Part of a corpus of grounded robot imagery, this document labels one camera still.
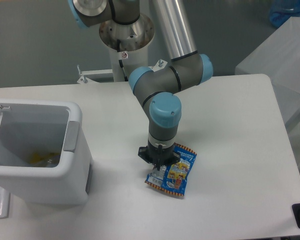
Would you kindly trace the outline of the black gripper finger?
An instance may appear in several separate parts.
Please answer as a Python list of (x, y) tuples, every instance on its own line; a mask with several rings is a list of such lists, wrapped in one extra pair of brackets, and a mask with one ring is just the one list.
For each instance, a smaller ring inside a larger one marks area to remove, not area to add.
[(178, 163), (181, 159), (181, 155), (177, 152), (164, 151), (159, 157), (159, 167), (171, 166)]
[(138, 149), (138, 156), (146, 163), (158, 167), (158, 149), (153, 146), (141, 146)]

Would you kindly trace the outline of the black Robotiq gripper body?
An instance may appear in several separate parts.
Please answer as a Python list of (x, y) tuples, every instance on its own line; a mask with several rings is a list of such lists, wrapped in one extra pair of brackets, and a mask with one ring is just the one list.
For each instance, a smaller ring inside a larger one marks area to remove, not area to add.
[(150, 143), (146, 146), (146, 161), (155, 166), (170, 166), (175, 163), (174, 145), (168, 148), (155, 147)]

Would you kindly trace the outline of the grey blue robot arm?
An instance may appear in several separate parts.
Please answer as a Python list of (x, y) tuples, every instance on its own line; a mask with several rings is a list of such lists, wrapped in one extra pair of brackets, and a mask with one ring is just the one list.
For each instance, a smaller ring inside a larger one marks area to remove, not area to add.
[(199, 54), (181, 0), (153, 2), (170, 66), (153, 70), (138, 62), (128, 67), (125, 55), (138, 53), (154, 37), (152, 21), (140, 12), (138, 0), (70, 0), (69, 8), (83, 28), (99, 25), (103, 43), (116, 52), (116, 62), (149, 120), (148, 142), (138, 156), (156, 168), (180, 161), (175, 137), (182, 116), (177, 93), (200, 85), (213, 75), (210, 59)]

